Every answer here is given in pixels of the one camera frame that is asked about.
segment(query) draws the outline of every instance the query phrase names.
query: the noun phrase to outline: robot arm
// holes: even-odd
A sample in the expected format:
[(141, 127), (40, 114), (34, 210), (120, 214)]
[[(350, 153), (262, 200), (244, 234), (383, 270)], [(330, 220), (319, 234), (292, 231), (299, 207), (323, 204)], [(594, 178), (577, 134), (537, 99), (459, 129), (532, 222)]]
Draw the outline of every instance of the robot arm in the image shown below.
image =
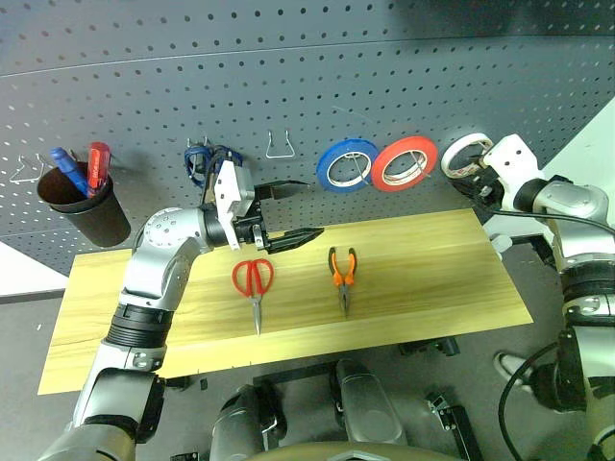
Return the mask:
[(39, 461), (135, 459), (135, 444), (156, 432), (164, 381), (154, 372), (162, 366), (166, 336), (192, 262), (227, 244), (239, 249), (240, 242), (255, 243), (277, 253), (317, 237), (320, 228), (269, 238), (260, 214), (260, 200), (292, 195), (301, 185), (273, 182), (253, 187), (249, 172), (226, 159), (214, 186), (217, 207), (167, 208), (147, 221), (72, 422)]
[[(553, 232), (553, 257), (564, 295), (566, 328), (559, 336), (553, 395), (561, 409), (587, 413), (595, 452), (615, 456), (615, 238), (608, 231), (608, 197), (591, 185), (545, 180), (517, 134), (477, 160), (473, 198), (504, 211), (541, 213)], [(561, 220), (589, 219), (604, 227)]]

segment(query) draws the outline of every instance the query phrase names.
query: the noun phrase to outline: red scissor handle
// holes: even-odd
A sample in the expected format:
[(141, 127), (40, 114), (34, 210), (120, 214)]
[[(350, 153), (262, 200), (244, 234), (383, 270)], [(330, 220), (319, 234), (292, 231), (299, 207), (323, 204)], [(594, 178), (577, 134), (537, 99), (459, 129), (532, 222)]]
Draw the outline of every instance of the red scissor handle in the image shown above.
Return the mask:
[[(262, 286), (262, 281), (260, 279), (260, 272), (258, 271), (259, 264), (263, 264), (269, 272), (269, 281), (267, 281), (267, 284), (264, 287)], [(239, 269), (241, 269), (243, 266), (246, 266), (245, 288), (242, 288), (242, 286), (239, 284), (238, 276), (237, 276)], [(255, 259), (254, 261), (241, 261), (233, 267), (233, 275), (232, 275), (233, 285), (235, 289), (239, 293), (241, 293), (243, 296), (245, 296), (246, 298), (251, 298), (254, 296), (254, 291), (253, 291), (253, 281), (254, 281), (254, 286), (256, 287), (257, 294), (262, 296), (269, 290), (269, 287), (271, 287), (271, 283), (273, 283), (273, 274), (274, 274), (273, 266), (271, 265), (271, 262), (269, 262), (267, 259)]]

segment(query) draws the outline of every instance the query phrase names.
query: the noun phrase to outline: orange plier handle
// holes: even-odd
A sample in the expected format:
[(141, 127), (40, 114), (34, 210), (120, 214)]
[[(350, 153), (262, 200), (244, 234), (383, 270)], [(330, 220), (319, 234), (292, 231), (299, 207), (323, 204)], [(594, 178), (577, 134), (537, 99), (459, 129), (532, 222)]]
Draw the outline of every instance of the orange plier handle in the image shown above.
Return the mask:
[(337, 268), (337, 255), (335, 254), (335, 247), (329, 248), (329, 269), (333, 274), (333, 284), (340, 286), (341, 284), (352, 285), (355, 283), (355, 271), (357, 270), (357, 253), (355, 249), (348, 250), (348, 259), (350, 261), (350, 267), (346, 276), (342, 276)]

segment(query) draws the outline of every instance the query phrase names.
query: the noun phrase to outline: red tape roll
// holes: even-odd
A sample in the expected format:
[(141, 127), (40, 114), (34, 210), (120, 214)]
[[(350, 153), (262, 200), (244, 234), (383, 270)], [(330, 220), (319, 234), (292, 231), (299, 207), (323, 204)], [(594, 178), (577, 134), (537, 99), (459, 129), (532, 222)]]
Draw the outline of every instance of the red tape roll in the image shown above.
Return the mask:
[[(385, 173), (386, 167), (403, 154), (413, 155), (416, 163), (402, 173)], [(437, 158), (438, 150), (431, 139), (423, 136), (405, 137), (388, 146), (376, 158), (372, 168), (372, 184), (384, 192), (408, 189), (431, 172)]]

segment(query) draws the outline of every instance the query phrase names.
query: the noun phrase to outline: red scissors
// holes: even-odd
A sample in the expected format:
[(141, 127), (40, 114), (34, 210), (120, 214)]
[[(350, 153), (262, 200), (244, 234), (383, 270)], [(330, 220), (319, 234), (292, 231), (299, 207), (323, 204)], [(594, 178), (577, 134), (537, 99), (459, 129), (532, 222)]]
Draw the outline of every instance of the red scissors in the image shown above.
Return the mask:
[[(243, 288), (242, 285), (239, 283), (238, 278), (239, 269), (241, 269), (243, 266), (246, 266), (245, 288)], [(258, 270), (259, 266), (264, 266), (266, 271), (269, 273), (269, 281), (267, 281), (267, 284), (265, 286), (262, 286), (262, 281), (260, 279), (260, 271)], [(241, 261), (233, 267), (233, 285), (239, 293), (248, 298), (252, 303), (252, 309), (254, 312), (254, 327), (257, 331), (258, 336), (260, 336), (260, 325), (262, 322), (260, 300), (262, 299), (262, 295), (264, 295), (271, 287), (271, 283), (273, 283), (273, 274), (273, 266), (267, 259)]]

